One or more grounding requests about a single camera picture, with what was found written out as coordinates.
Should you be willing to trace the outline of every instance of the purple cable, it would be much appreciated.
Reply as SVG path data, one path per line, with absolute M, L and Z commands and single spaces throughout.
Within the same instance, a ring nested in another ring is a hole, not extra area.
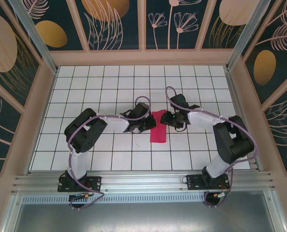
M 88 192 L 93 192 L 93 193 L 101 194 L 101 196 L 97 197 L 94 201 L 92 201 L 92 202 L 89 203 L 89 204 L 85 204 L 85 205 L 82 206 L 81 208 L 74 208 L 74 207 L 72 206 L 73 201 L 76 200 L 76 199 L 74 198 L 74 199 L 70 202 L 70 206 L 72 207 L 72 209 L 76 209 L 76 210 L 86 209 L 87 207 L 91 206 L 92 204 L 94 204 L 96 201 L 98 201 L 100 198 L 102 198 L 102 197 L 105 195 L 103 192 L 95 191 L 95 190 L 92 190 L 92 189 L 90 189 L 90 188 L 84 186 L 83 184 L 81 184 L 81 183 L 77 180 L 77 178 L 76 178 L 74 172 L 72 171 L 72 166 L 71 166 L 71 158 L 72 158 L 72 153 L 73 153 L 73 148 L 71 147 L 71 141 L 72 141 L 72 139 L 73 139 L 74 136 L 78 133 L 78 131 L 81 130 L 85 125 L 87 125 L 87 124 L 88 124 L 89 122 L 91 122 L 92 120 L 97 119 L 97 118 L 100 118 L 100 117 L 104 117 L 104 118 L 106 118 L 106 117 L 122 118 L 122 119 L 125 119 L 125 120 L 128 120 L 128 121 L 137 121 L 137 120 L 140 120 L 140 119 L 144 118 L 144 117 L 147 116 L 147 115 L 150 113 L 150 111 L 151 111 L 151 101 L 150 101 L 149 98 L 147 98 L 147 97 L 145 97 L 145 96 L 139 96 L 139 97 L 137 97 L 137 99 L 136 99 L 135 102 L 137 102 L 137 100 L 138 100 L 139 98 L 145 98 L 145 99 L 147 99 L 148 102 L 149 102 L 149 109 L 148 109 L 148 111 L 147 111 L 143 116 L 138 117 L 138 118 L 127 118 L 127 117 L 123 117 L 123 116 L 119 116 L 119 115 L 97 115 L 97 116 L 94 116 L 94 117 L 88 119 L 87 121 L 85 121 L 85 122 L 84 122 L 81 126 L 79 126 L 79 127 L 75 130 L 75 132 L 70 136 L 70 138 L 69 138 L 69 140 L 68 140 L 68 148 L 69 148 L 69 150 L 70 150 L 70 155 L 69 155 L 69 159 L 68 159 L 68 164 L 69 164 L 69 170 L 70 170 L 70 173 L 71 173 L 72 178 L 76 181 L 76 183 L 77 183 L 79 186 L 81 186 L 82 188 L 86 189 Z
M 235 122 L 230 121 L 230 120 L 227 119 L 227 118 L 221 117 L 221 116 L 219 116 L 219 115 L 215 115 L 215 114 L 213 114 L 213 113 L 210 113 L 210 112 L 205 111 L 205 110 L 202 110 L 202 109 L 201 109 L 201 110 L 198 110 L 198 109 L 187 109 L 187 108 L 184 108 L 184 107 L 181 107 L 181 106 L 175 104 L 175 103 L 170 99 L 170 97 L 168 96 L 168 89 L 172 89 L 172 90 L 175 92 L 175 95 L 176 95 L 177 93 L 176 93 L 176 91 L 175 91 L 175 89 L 174 89 L 173 87 L 171 87 L 171 86 L 167 86 L 167 87 L 166 87 L 166 97 L 167 97 L 167 99 L 169 100 L 170 104 L 172 104 L 172 105 L 174 105 L 175 107 L 177 107 L 177 108 L 179 108 L 179 109 L 182 109 L 182 110 L 191 111 L 191 112 L 204 113 L 204 114 L 210 115 L 210 116 L 212 116 L 212 117 L 215 117 L 215 118 L 224 120 L 224 121 L 226 121 L 226 122 L 228 122 L 228 123 L 234 125 L 235 127 L 239 128 L 240 130 L 242 130 L 242 131 L 252 140 L 252 142 L 253 142 L 253 144 L 254 144 L 254 147 L 255 147 L 255 153 L 254 153 L 254 155 L 252 155 L 252 156 L 250 156 L 249 158 L 246 158 L 246 159 L 236 160 L 236 161 L 233 162 L 231 165 L 229 165 L 229 167 L 225 170 L 225 173 L 231 171 L 230 189 L 228 190 L 228 191 L 231 191 L 231 185 L 232 185 L 232 179 L 233 179 L 233 171 L 234 171 L 234 170 L 232 169 L 232 167 L 233 167 L 236 163 L 241 163 L 241 162 L 245 162 L 245 161 L 254 159 L 254 158 L 257 156 L 257 154 L 258 154 L 258 145 L 257 145 L 257 143 L 256 143 L 256 141 L 255 141 L 255 139 L 254 139 L 254 137 L 253 137 L 245 128 L 243 128 L 242 126 L 238 125 L 238 124 L 235 123 Z M 205 205 L 207 205 L 207 206 L 213 206 L 212 204 L 210 204 L 209 202 L 206 201 L 206 198 L 207 198 L 208 193 L 209 193 L 209 192 L 206 192 L 206 193 L 205 193 L 204 203 L 205 203 Z

